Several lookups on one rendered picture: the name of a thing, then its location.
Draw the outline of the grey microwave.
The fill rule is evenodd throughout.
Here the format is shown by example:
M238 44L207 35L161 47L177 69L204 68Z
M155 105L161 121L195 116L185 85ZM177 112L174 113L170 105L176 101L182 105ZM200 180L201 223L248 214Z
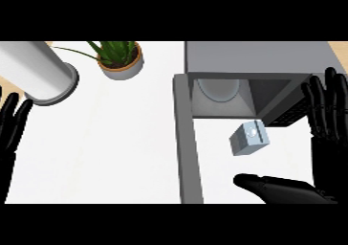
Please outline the grey microwave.
M192 116L290 126L306 115L300 85L330 67L344 72L325 41L188 41Z

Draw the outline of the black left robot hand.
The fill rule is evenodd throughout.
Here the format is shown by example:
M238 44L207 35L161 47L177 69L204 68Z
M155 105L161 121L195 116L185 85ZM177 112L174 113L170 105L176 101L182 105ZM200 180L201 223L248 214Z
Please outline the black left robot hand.
M33 100L25 100L19 107L18 93L6 97L0 108L0 205L6 202L16 160L16 147L22 136Z

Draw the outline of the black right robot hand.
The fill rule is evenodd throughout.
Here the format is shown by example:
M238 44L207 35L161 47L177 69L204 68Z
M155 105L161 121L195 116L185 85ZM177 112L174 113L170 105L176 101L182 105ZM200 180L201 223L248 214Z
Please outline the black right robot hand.
M234 184L266 204L348 205L348 80L333 67L325 83L316 76L300 85L307 101L313 185L303 181L238 174Z

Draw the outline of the pale blue milk carton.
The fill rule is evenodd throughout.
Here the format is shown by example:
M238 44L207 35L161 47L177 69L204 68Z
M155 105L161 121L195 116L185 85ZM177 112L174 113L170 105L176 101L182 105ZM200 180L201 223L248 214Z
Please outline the pale blue milk carton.
M229 142L235 156L250 155L269 145L269 136L263 122L260 120L244 122L237 128Z

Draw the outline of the grey microwave door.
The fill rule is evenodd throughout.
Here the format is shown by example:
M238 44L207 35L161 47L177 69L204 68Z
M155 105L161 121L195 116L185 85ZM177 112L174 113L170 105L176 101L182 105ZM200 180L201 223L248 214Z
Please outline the grey microwave door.
M192 122L188 77L173 76L173 117L179 198L182 204L203 204L203 186Z

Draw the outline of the green potted plant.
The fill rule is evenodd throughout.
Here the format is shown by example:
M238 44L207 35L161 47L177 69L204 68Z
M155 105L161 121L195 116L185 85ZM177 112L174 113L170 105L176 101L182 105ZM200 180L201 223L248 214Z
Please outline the green potted plant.
M65 48L65 51L93 58L109 79L127 80L133 78L143 66L139 43L136 41L101 41L96 45L92 41L87 41L87 45L95 51L95 56L68 48Z

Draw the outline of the white paper towel roll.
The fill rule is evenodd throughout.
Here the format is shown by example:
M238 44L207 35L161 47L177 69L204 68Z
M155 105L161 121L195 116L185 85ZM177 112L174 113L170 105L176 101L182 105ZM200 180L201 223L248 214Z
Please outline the white paper towel roll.
M40 106L65 100L78 85L75 67L61 60L44 41L0 41L0 77Z

